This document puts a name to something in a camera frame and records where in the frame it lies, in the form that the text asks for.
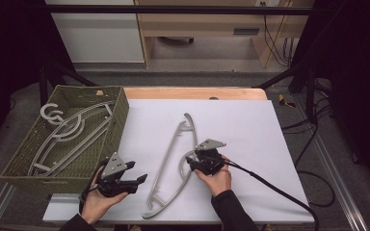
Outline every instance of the floor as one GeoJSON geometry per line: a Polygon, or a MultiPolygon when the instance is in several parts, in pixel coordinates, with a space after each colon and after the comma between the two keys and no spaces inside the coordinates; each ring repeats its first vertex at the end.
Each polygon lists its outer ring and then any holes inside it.
{"type": "MultiPolygon", "coordinates": [[[[149,69],[138,64],[122,64],[102,72],[93,67],[80,66],[79,71],[100,85],[252,87],[271,79],[285,68],[276,61],[272,61],[268,68],[261,68],[248,38],[195,38],[194,43],[159,38],[155,43],[149,69]]],[[[75,84],[72,80],[67,80],[70,84],[75,84]]],[[[281,127],[304,120],[300,107],[304,102],[304,92],[289,94],[287,86],[290,80],[285,79],[266,90],[268,98],[274,103],[281,127]],[[279,103],[281,94],[285,104],[279,103]]],[[[322,98],[324,95],[316,93],[316,100],[322,98]]],[[[324,108],[328,106],[328,101],[321,100],[318,105],[319,109],[324,108]]],[[[0,173],[38,116],[39,108],[37,85],[13,94],[13,109],[0,130],[0,173]]],[[[304,123],[284,132],[293,160],[299,158],[309,141],[310,130],[314,131],[313,128],[309,129],[311,126],[304,123]]],[[[363,228],[351,225],[344,212],[345,202],[339,200],[338,196],[328,208],[311,206],[319,217],[320,230],[370,230],[368,168],[353,162],[349,147],[333,119],[333,112],[325,111],[319,118],[316,134],[316,139],[319,140],[310,144],[297,169],[317,173],[330,182],[329,170],[323,165],[323,155],[320,154],[320,146],[325,147],[357,205],[361,220],[367,226],[363,228]]],[[[300,177],[309,201],[319,204],[330,202],[332,194],[326,183],[305,173],[300,173],[300,177]]],[[[0,180],[0,192],[4,184],[0,180]]],[[[41,221],[47,198],[47,195],[16,190],[0,220],[0,230],[56,230],[55,225],[41,221]]],[[[313,229],[311,224],[272,224],[267,227],[267,230],[313,229]]]]}

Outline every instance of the white table surface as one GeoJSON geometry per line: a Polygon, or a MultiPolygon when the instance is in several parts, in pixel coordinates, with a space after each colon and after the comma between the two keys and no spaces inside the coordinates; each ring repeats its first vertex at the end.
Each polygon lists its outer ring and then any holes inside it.
{"type": "MultiPolygon", "coordinates": [[[[128,195],[101,219],[110,223],[212,223],[219,222],[210,204],[207,187],[192,173],[190,180],[161,214],[143,219],[146,205],[159,167],[173,133],[188,113],[195,123],[198,143],[206,139],[226,142],[218,148],[231,161],[252,170],[274,186],[308,204],[298,174],[281,133],[278,119],[269,100],[155,100],[131,99],[119,155],[125,162],[135,161],[122,180],[148,174],[137,193],[128,195]]],[[[180,184],[178,162],[193,147],[190,132],[183,132],[161,179],[159,195],[168,198],[180,184]]],[[[232,189],[246,212],[257,223],[313,222],[311,214],[267,188],[247,173],[229,167],[232,189]]],[[[54,194],[43,217],[44,221],[64,223],[78,213],[77,194],[54,194]]]]}

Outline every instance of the basket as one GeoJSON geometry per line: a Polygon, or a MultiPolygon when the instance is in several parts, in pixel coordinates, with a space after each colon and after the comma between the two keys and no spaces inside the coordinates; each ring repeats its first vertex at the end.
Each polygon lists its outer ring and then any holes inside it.
{"type": "MultiPolygon", "coordinates": [[[[58,125],[53,125],[40,116],[5,167],[1,179],[30,193],[80,193],[89,183],[98,163],[119,150],[129,109],[124,89],[57,86],[47,102],[57,104],[56,110],[62,111],[62,118],[67,119],[90,106],[108,101],[114,101],[115,105],[110,121],[105,125],[107,130],[57,175],[28,175],[40,147],[58,128],[58,125]]],[[[83,132],[71,141],[57,142],[42,164],[47,167],[56,165],[57,161],[64,158],[78,143],[82,143],[85,136],[109,115],[109,112],[104,112],[85,119],[83,132]]]]}

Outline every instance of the black sleeve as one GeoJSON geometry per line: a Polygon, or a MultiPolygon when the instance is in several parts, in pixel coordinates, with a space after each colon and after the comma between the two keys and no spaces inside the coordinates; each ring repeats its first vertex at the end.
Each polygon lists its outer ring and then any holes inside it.
{"type": "Polygon", "coordinates": [[[75,215],[59,231],[96,231],[94,227],[88,224],[80,215],[75,215]]]}
{"type": "Polygon", "coordinates": [[[211,202],[224,225],[224,231],[258,231],[233,191],[222,192],[212,197],[211,202]]]}

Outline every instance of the hand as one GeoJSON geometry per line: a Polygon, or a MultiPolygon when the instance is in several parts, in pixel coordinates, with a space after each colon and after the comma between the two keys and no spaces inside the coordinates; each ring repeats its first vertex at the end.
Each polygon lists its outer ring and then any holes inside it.
{"type": "MultiPolygon", "coordinates": [[[[225,160],[229,160],[224,155],[222,155],[222,158],[225,160]]],[[[209,190],[214,197],[224,191],[231,190],[232,176],[230,174],[230,171],[228,170],[228,165],[224,165],[213,176],[207,176],[203,174],[201,171],[199,171],[198,169],[195,169],[194,172],[200,180],[205,182],[205,184],[209,187],[209,190]]]]}
{"type": "MultiPolygon", "coordinates": [[[[104,167],[101,167],[94,179],[92,180],[92,185],[97,181],[98,174],[104,167]]],[[[120,193],[114,197],[105,197],[98,190],[89,192],[86,198],[86,202],[82,211],[82,218],[89,224],[96,223],[104,214],[115,204],[122,201],[128,192],[120,193]]]]}

